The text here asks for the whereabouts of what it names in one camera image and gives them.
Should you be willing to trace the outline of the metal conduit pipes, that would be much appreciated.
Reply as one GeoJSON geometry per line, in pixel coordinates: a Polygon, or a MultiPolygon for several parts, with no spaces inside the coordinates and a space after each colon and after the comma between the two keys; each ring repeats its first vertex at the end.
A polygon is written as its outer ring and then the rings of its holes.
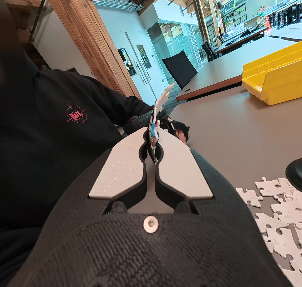
{"type": "Polygon", "coordinates": [[[125,2],[122,0],[97,0],[94,1],[96,6],[114,8],[118,10],[132,11],[138,12],[142,10],[144,7],[142,5],[137,5],[131,2],[125,2]]]}

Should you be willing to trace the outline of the yellow plastic bin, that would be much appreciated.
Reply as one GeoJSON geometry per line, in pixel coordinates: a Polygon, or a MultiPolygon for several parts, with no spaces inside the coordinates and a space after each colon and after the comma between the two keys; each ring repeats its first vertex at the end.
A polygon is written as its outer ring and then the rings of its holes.
{"type": "Polygon", "coordinates": [[[245,64],[242,85],[267,105],[301,98],[301,41],[245,64]]]}

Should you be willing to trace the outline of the person's black sweatshirt torso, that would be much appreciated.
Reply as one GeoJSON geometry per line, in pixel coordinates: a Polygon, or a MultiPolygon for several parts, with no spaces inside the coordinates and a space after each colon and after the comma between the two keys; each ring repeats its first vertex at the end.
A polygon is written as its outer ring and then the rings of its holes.
{"type": "Polygon", "coordinates": [[[7,286],[62,194],[122,136],[84,75],[38,70],[5,0],[1,25],[1,286],[7,286]]]}

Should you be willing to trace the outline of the black workbench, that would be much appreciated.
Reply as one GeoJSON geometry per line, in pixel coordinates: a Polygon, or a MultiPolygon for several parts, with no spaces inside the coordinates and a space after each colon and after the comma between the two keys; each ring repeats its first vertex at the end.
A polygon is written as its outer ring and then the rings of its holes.
{"type": "Polygon", "coordinates": [[[270,29],[269,26],[264,26],[255,32],[246,35],[244,37],[239,37],[238,39],[228,41],[227,43],[224,43],[220,48],[218,48],[215,52],[215,54],[218,55],[226,55],[238,48],[241,48],[243,45],[248,44],[250,41],[256,41],[258,39],[261,39],[265,36],[265,32],[270,29]]]}

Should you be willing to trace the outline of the person's left hand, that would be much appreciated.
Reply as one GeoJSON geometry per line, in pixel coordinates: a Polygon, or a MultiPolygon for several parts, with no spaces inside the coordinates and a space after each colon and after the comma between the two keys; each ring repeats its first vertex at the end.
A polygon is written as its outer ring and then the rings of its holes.
{"type": "Polygon", "coordinates": [[[187,143],[188,135],[185,134],[181,129],[176,129],[176,135],[183,143],[187,143]]]}

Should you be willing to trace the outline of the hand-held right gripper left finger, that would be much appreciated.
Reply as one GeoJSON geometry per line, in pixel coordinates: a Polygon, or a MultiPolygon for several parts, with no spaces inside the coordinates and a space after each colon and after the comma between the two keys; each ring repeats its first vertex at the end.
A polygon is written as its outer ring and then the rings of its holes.
{"type": "Polygon", "coordinates": [[[147,128],[143,127],[117,143],[110,151],[89,198],[123,202],[133,207],[147,192],[147,128]]]}

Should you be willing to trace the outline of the grey table with wooden edge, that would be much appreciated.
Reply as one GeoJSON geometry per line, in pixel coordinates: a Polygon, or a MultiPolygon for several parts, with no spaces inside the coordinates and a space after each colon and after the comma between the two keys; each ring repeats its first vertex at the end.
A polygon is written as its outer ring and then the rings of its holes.
{"type": "Polygon", "coordinates": [[[241,85],[243,67],[302,38],[302,24],[291,24],[207,63],[176,96],[191,101],[241,85]]]}

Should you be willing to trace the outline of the person's left forearm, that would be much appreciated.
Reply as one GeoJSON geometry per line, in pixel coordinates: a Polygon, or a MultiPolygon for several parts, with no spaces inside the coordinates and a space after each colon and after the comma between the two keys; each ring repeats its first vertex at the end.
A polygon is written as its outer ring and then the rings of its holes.
{"type": "Polygon", "coordinates": [[[85,79],[93,93],[93,100],[117,126],[123,127],[131,117],[144,115],[154,108],[154,105],[150,106],[135,96],[125,97],[94,78],[86,76],[85,79]]]}

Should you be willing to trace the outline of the black round puzzle stand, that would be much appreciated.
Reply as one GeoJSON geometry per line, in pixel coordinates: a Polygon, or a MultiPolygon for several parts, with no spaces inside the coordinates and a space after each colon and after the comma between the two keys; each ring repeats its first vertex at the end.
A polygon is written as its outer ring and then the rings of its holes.
{"type": "Polygon", "coordinates": [[[293,187],[302,192],[302,158],[292,161],[286,167],[285,174],[293,187]]]}

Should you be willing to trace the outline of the wooden post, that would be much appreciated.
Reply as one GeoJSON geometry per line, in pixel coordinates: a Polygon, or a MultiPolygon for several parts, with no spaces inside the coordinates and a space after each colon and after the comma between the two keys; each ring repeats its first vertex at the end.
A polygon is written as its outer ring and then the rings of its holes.
{"type": "Polygon", "coordinates": [[[48,0],[95,78],[142,100],[92,0],[48,0]]]}

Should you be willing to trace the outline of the pile of white puzzle pieces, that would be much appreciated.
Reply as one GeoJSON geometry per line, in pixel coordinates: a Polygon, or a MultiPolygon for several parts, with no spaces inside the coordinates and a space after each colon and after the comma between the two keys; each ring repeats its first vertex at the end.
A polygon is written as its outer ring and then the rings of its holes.
{"type": "Polygon", "coordinates": [[[251,189],[236,187],[268,251],[292,286],[302,286],[301,201],[286,202],[278,179],[265,177],[251,189]]]}

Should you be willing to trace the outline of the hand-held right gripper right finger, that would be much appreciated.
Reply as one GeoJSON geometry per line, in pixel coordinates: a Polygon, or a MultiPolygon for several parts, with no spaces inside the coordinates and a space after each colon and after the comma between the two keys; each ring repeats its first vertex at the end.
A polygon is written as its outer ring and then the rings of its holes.
{"type": "Polygon", "coordinates": [[[157,197],[173,209],[180,202],[212,199],[213,193],[189,147],[161,128],[157,133],[157,197]]]}

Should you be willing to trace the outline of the curved assembled puzzle section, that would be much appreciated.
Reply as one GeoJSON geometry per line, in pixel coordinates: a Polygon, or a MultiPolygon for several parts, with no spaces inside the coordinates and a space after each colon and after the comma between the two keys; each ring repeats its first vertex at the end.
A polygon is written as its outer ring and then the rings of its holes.
{"type": "Polygon", "coordinates": [[[149,122],[148,153],[155,165],[158,162],[158,159],[156,157],[156,145],[159,140],[158,129],[160,128],[161,118],[166,117],[166,111],[163,109],[163,105],[167,102],[169,98],[169,93],[173,86],[174,83],[168,85],[168,87],[164,90],[161,96],[157,99],[149,122]]]}

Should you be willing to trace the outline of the black office chair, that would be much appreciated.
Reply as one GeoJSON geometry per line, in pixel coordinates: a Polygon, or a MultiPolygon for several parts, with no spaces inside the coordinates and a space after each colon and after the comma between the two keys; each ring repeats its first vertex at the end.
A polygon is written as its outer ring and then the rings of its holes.
{"type": "Polygon", "coordinates": [[[183,50],[174,56],[162,59],[162,61],[181,90],[198,73],[183,50]]]}

